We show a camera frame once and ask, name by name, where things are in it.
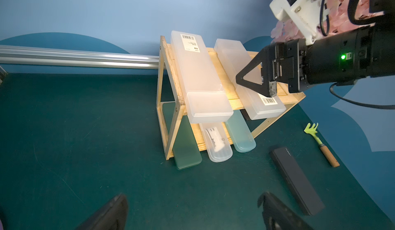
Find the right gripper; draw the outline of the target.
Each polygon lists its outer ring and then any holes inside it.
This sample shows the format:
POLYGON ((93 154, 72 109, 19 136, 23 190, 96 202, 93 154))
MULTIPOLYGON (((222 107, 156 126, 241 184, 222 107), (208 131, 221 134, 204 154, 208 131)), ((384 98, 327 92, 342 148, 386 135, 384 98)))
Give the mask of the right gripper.
POLYGON ((277 95, 277 82, 287 84, 290 93, 306 91, 309 87, 307 76, 303 71, 306 52, 305 39, 270 44, 236 75, 236 83, 265 97, 277 95), (244 77, 259 65, 261 65, 261 83, 245 80, 244 77))

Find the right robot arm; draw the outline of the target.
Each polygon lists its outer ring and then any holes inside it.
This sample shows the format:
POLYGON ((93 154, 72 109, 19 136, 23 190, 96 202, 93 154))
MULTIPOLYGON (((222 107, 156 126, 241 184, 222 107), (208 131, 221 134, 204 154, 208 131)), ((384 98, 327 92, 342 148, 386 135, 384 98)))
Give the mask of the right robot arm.
POLYGON ((236 75, 236 83, 266 97, 277 83, 290 93, 324 83, 349 85, 395 73, 395 0, 349 0, 351 31, 329 35, 326 0, 273 0, 280 21, 291 20, 303 35, 264 47, 236 75))

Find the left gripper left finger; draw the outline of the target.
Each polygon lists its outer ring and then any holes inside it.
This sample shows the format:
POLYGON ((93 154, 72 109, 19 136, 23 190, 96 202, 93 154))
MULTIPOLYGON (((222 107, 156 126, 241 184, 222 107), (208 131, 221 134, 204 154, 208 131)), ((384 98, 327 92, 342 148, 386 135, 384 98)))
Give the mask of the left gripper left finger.
POLYGON ((125 194, 119 194, 77 226, 76 230, 124 230, 128 210, 125 194))

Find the black pencil case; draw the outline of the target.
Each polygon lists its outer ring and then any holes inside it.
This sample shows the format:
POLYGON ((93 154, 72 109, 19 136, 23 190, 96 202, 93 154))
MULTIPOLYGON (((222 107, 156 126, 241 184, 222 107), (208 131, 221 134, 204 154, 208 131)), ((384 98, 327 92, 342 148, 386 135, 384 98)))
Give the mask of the black pencil case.
POLYGON ((314 216, 321 212, 325 205, 291 152, 280 147, 272 150, 270 156, 303 214, 314 216))

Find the dark green pencil case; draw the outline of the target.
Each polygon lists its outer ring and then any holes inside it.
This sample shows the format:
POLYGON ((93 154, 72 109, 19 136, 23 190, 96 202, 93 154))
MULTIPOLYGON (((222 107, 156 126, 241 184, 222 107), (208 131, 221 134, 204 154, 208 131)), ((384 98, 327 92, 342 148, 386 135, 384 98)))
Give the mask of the dark green pencil case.
MULTIPOLYGON (((167 131, 169 131, 175 110, 175 102, 164 102, 162 110, 165 126, 167 131)), ((182 117, 172 152, 178 170, 187 169, 202 162, 202 156, 187 116, 182 117)))

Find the wide frosted pencil case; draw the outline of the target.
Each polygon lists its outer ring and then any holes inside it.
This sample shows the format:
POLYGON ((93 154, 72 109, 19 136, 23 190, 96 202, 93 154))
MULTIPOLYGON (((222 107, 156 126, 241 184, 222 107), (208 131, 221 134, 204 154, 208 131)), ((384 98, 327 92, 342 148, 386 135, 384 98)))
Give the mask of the wide frosted pencil case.
POLYGON ((200 35, 171 32, 171 47, 192 124, 225 122, 233 109, 200 35))

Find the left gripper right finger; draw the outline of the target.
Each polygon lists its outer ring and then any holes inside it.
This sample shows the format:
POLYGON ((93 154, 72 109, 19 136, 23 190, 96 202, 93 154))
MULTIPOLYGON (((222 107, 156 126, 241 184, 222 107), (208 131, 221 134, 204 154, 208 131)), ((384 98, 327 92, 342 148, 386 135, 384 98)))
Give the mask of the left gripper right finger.
POLYGON ((267 230, 313 230, 274 194, 265 192, 257 201, 267 230))

